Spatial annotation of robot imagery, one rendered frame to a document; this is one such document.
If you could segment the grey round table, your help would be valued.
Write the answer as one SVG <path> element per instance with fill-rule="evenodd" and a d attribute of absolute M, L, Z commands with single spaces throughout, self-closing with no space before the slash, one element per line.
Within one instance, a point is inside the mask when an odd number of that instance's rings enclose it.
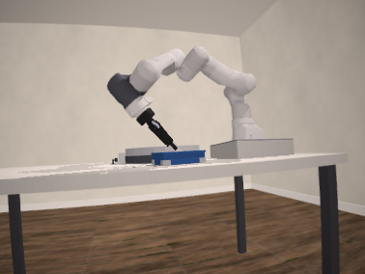
<path fill-rule="evenodd" d="M 182 151 L 199 151 L 199 145 L 187 145 L 187 146 L 178 146 Z M 148 147 L 148 148 L 134 148 L 134 149 L 126 149 L 125 153 L 117 153 L 118 158 L 112 159 L 112 164 L 118 162 L 118 164 L 147 164 L 152 163 L 153 156 L 151 153 L 153 152 L 170 152 L 171 150 L 168 147 Z M 112 165 L 110 164 L 110 165 Z"/>

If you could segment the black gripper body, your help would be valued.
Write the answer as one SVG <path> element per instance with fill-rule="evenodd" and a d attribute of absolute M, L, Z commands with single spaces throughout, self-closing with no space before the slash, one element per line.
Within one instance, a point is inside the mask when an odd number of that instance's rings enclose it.
<path fill-rule="evenodd" d="M 137 119 L 136 121 L 138 121 L 141 125 L 144 125 L 145 123 L 148 126 L 152 126 L 152 128 L 156 131 L 156 129 L 154 128 L 154 124 L 152 123 L 152 121 L 154 121 L 156 123 L 156 121 L 152 118 L 154 116 L 154 111 L 151 108 L 148 108 L 147 110 L 145 110 Z"/>

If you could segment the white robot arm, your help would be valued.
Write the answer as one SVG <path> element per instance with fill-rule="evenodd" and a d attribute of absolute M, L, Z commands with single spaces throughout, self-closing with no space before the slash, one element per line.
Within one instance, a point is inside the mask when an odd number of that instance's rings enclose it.
<path fill-rule="evenodd" d="M 108 81 L 107 89 L 132 118 L 137 118 L 154 101 L 151 97 L 142 96 L 161 74 L 168 76 L 176 72 L 182 81 L 189 82 L 200 70 L 218 85 L 227 86 L 224 96 L 232 108 L 232 141 L 266 139 L 266 133 L 254 124 L 250 105 L 244 99 L 244 95 L 256 88 L 256 78 L 252 74 L 227 68 L 209 56 L 202 46 L 193 47 L 186 57 L 180 49 L 174 48 L 155 58 L 141 60 L 132 74 L 114 74 Z"/>

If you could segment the blue crate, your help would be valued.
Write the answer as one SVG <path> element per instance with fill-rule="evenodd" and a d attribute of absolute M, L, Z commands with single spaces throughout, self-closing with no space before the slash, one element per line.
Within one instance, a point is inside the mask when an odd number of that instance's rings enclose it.
<path fill-rule="evenodd" d="M 207 162 L 205 158 L 206 151 L 170 151 L 170 152 L 153 152 L 152 165 L 180 165 L 190 163 Z"/>

